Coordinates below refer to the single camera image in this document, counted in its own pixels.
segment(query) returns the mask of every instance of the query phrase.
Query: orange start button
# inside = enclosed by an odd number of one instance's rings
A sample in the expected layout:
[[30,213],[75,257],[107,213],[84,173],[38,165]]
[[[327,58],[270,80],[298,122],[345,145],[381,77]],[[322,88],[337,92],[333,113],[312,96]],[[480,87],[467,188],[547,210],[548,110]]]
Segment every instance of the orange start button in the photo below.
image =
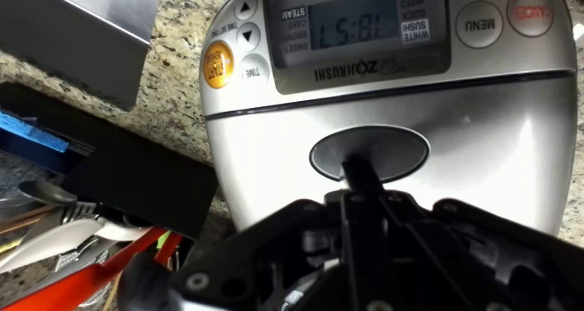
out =
[[221,88],[229,83],[233,74],[233,55],[227,44],[215,41],[207,47],[203,59],[203,75],[212,88]]

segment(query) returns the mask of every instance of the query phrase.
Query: zojirushi rice cooker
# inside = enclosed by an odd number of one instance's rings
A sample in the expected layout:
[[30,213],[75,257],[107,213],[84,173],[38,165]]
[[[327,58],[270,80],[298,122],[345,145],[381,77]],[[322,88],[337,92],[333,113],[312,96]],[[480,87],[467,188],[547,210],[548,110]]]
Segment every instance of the zojirushi rice cooker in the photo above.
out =
[[228,0],[200,68],[239,230],[323,201],[355,156],[422,207],[559,228],[577,108],[564,0]]

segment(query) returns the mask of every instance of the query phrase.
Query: control panel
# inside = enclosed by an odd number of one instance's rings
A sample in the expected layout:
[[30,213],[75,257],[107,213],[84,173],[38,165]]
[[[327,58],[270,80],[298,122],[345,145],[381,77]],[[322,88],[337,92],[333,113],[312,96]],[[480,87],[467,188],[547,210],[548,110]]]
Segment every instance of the control panel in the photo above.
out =
[[229,0],[203,45],[205,114],[575,70],[570,32],[563,0]]

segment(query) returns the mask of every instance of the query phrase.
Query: granite countertop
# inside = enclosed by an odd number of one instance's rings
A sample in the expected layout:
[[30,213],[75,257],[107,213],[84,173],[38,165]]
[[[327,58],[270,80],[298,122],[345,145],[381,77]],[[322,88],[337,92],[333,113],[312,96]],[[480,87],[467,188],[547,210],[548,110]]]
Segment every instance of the granite countertop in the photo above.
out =
[[[46,75],[0,51],[0,82],[19,82],[104,118],[193,159],[211,164],[198,89],[198,64],[208,26],[225,0],[161,0],[152,31],[136,106],[122,111],[71,85]],[[574,24],[584,24],[584,0],[567,0]],[[584,91],[584,37],[578,48],[580,95]],[[579,98],[576,157],[568,204],[559,236],[584,246],[584,101]],[[228,218],[215,200],[212,215]],[[206,224],[203,237],[221,230]]]

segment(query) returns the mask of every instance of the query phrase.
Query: silver appliance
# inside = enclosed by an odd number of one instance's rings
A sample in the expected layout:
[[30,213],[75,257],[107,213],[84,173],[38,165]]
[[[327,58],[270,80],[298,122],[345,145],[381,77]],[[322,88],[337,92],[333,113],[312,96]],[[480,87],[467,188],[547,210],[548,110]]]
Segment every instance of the silver appliance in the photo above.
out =
[[0,49],[129,109],[159,0],[0,0]]
[[423,207],[453,197],[556,233],[576,68],[564,0],[228,0],[200,85],[239,230],[322,201],[359,156]]

